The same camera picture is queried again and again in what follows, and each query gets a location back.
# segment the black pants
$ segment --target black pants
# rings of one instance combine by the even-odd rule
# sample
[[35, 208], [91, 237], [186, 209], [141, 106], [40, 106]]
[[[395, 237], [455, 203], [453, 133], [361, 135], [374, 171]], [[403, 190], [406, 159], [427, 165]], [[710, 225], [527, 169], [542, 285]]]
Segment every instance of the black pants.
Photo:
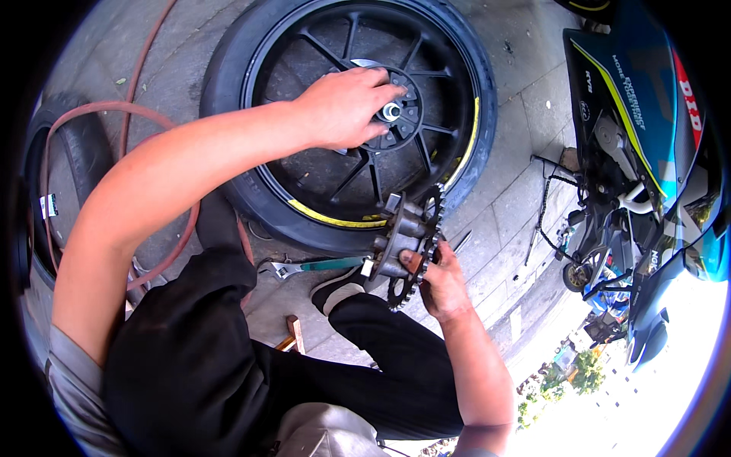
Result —
[[243, 255], [208, 249], [152, 289], [122, 325], [104, 397], [131, 450], [247, 454], [273, 436], [289, 408], [310, 401], [352, 410], [383, 439], [460, 433], [452, 366], [434, 333], [362, 293], [340, 302], [329, 320], [381, 371], [279, 352], [249, 338], [239, 301], [255, 284]]

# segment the sprocket carrier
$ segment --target sprocket carrier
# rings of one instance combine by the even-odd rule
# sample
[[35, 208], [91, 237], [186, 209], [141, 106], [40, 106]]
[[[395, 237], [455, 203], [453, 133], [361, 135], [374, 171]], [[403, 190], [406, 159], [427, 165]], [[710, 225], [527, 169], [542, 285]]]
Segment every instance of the sprocket carrier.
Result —
[[[432, 186], [424, 193], [419, 203], [407, 200], [406, 194], [391, 194], [386, 202], [385, 213], [390, 230], [386, 236], [378, 235], [374, 240], [375, 260], [371, 270], [371, 281], [376, 276], [389, 276], [388, 306], [398, 311], [416, 293], [431, 262], [436, 243], [441, 236], [444, 216], [444, 187]], [[401, 264], [399, 253], [410, 249], [421, 255], [421, 266], [414, 273]], [[403, 286], [396, 291], [400, 282]]]

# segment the hand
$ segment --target hand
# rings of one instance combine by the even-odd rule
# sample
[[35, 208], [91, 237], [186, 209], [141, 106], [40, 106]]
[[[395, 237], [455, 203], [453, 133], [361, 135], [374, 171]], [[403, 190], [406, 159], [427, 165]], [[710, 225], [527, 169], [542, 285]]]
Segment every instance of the hand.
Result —
[[[446, 322], [471, 311], [472, 303], [462, 276], [462, 269], [449, 243], [439, 240], [437, 244], [439, 263], [430, 263], [421, 283], [421, 296], [429, 314], [440, 322]], [[415, 272], [421, 265], [422, 257], [408, 249], [398, 255], [398, 259], [410, 272]]]
[[356, 67], [328, 73], [292, 103], [306, 119], [313, 147], [355, 148], [388, 132], [385, 124], [371, 118], [406, 92], [405, 87], [388, 83], [386, 69]]

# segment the concrete floor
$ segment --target concrete floor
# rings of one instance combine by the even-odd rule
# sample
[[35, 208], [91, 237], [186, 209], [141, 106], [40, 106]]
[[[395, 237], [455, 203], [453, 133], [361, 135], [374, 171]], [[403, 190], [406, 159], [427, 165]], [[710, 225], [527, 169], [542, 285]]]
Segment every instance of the concrete floor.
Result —
[[[93, 101], [123, 99], [128, 82], [119, 81], [130, 78], [139, 49], [165, 3], [101, 1], [67, 45], [43, 98], [72, 91]], [[551, 0], [453, 3], [475, 27], [490, 55], [498, 84], [499, 120], [488, 166], [474, 191], [446, 221], [444, 231], [450, 240], [455, 240], [473, 230], [470, 245], [460, 255], [468, 291], [485, 327], [508, 355], [524, 330], [535, 325], [535, 319], [522, 320], [523, 327], [518, 325], [516, 333], [501, 327], [506, 318], [517, 319], [516, 309], [517, 313], [531, 316], [545, 311], [543, 306], [540, 313], [530, 313], [535, 301], [519, 303], [553, 259], [550, 248], [541, 240], [529, 265], [523, 266], [545, 182], [541, 164], [531, 164], [530, 156], [540, 154], [558, 159], [564, 146], [575, 146], [561, 32], [564, 28], [578, 28], [580, 23]], [[177, 123], [196, 119], [202, 77], [213, 49], [248, 4], [247, 0], [178, 0], [150, 49], [135, 102], [158, 110]], [[121, 114], [108, 112], [101, 114], [101, 118], [116, 152]], [[154, 125], [133, 116], [129, 147], [155, 131]], [[57, 241], [63, 245], [78, 213], [78, 203], [72, 186], [69, 187], [68, 164], [63, 160], [54, 164], [51, 189], [55, 189], [59, 211], [65, 216], [54, 221], [53, 228]], [[575, 201], [573, 187], [552, 185], [544, 221], [546, 233], [556, 233], [562, 216], [573, 208]], [[137, 257], [143, 267], [151, 268], [170, 252], [186, 220], [187, 214], [181, 215], [140, 246]], [[250, 238], [257, 261], [264, 257], [283, 259], [285, 253], [295, 261], [311, 258], [310, 254], [278, 241]], [[193, 236], [183, 254], [164, 273], [166, 279], [175, 278], [189, 257], [200, 251], [200, 243]], [[308, 292], [315, 284], [336, 274], [304, 273], [284, 283], [278, 283], [267, 273], [260, 275], [245, 309], [251, 336], [277, 344], [287, 333], [284, 317], [296, 314], [302, 321], [309, 355], [345, 363], [369, 363], [368, 355], [334, 333], [308, 301]], [[32, 284], [26, 302], [30, 318], [43, 329], [48, 326], [51, 291], [37, 275], [33, 275]], [[536, 296], [555, 297], [564, 291], [559, 280], [538, 284], [542, 292]], [[420, 298], [412, 300], [404, 312], [439, 333], [439, 326], [428, 316]]]

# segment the red air hose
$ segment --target red air hose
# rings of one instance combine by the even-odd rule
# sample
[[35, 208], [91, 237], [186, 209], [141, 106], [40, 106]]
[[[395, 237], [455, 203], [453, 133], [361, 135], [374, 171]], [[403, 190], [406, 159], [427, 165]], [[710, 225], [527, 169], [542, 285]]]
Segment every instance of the red air hose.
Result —
[[[145, 44], [143, 45], [142, 50], [140, 51], [140, 56], [137, 58], [137, 63], [135, 64], [135, 69], [132, 72], [132, 77], [130, 78], [129, 82], [129, 90], [127, 91], [127, 97], [125, 102], [120, 101], [109, 101], [109, 102], [92, 102], [88, 103], [87, 105], [82, 105], [80, 107], [74, 108], [73, 110], [68, 111], [67, 113], [64, 113], [56, 122], [53, 123], [53, 125], [50, 128], [50, 131], [48, 132], [48, 136], [46, 138], [46, 145], [44, 149], [44, 157], [42, 161], [42, 171], [41, 176], [42, 185], [45, 185], [45, 189], [42, 191], [44, 198], [45, 198], [45, 207], [49, 208], [48, 205], [48, 183], [49, 183], [49, 177], [50, 177], [50, 170], [49, 170], [49, 158], [50, 158], [50, 138], [53, 135], [53, 133], [58, 130], [58, 128], [65, 124], [66, 122], [70, 121], [73, 118], [76, 118], [78, 116], [84, 116], [89, 113], [96, 113], [99, 111], [122, 111], [124, 113], [124, 117], [122, 118], [122, 126], [121, 126], [121, 134], [120, 134], [120, 140], [119, 140], [119, 159], [124, 157], [126, 154], [126, 148], [127, 148], [127, 134], [129, 131], [129, 115], [130, 114], [136, 114], [138, 116], [142, 116], [144, 118], [149, 119], [150, 121], [153, 121], [154, 123], [158, 124], [160, 127], [170, 130], [172, 129], [175, 124], [168, 119], [167, 117], [163, 116], [162, 114], [156, 112], [155, 110], [151, 110], [150, 108], [143, 107], [141, 105], [135, 105], [132, 103], [132, 100], [135, 97], [135, 89], [137, 88], [137, 82], [140, 79], [140, 73], [142, 72], [142, 67], [145, 63], [145, 58], [147, 57], [147, 53], [150, 50], [150, 46], [152, 46], [152, 42], [155, 39], [155, 36], [157, 35], [157, 31], [160, 29], [160, 26], [162, 25], [163, 21], [167, 17], [167, 13], [170, 12], [170, 9], [173, 8], [173, 5], [175, 4], [176, 0], [170, 0], [165, 8], [162, 10], [162, 13], [153, 25], [152, 30], [150, 30], [150, 34], [147, 36], [147, 40], [145, 41]], [[127, 283], [127, 290], [132, 290], [141, 284], [145, 284], [147, 281], [152, 280], [152, 278], [155, 278], [157, 275], [162, 273], [164, 270], [166, 270], [168, 267], [172, 265], [172, 263], [175, 261], [175, 259], [178, 258], [180, 253], [183, 251], [185, 246], [188, 243], [188, 240], [190, 239], [190, 236], [193, 234], [193, 230], [195, 230], [195, 223], [198, 220], [198, 213], [200, 212], [200, 202], [196, 202], [195, 205], [190, 210], [190, 217], [188, 218], [188, 224], [185, 227], [185, 231], [181, 235], [180, 239], [178, 240], [178, 244], [175, 245], [175, 248], [173, 251], [168, 255], [165, 260], [163, 260], [161, 263], [159, 263], [156, 267], [154, 267], [149, 272], [145, 273], [139, 278], [134, 279], [133, 281], [130, 281]], [[58, 264], [56, 263], [56, 257], [53, 255], [53, 242], [51, 241], [50, 236], [50, 218], [46, 218], [44, 221], [45, 223], [45, 230], [46, 230], [46, 241], [48, 242], [48, 250], [50, 252], [50, 258], [51, 262], [53, 262], [53, 268], [56, 270], [56, 273], [58, 273]], [[246, 235], [246, 231], [243, 230], [243, 225], [240, 221], [238, 221], [238, 233], [241, 237], [241, 245], [243, 246], [244, 252], [246, 253], [246, 257], [249, 259], [249, 262], [252, 264], [254, 263], [254, 256], [251, 252], [251, 245], [249, 244], [249, 237]], [[249, 295], [247, 295], [243, 301], [241, 306], [243, 307], [244, 304], [249, 300]]]

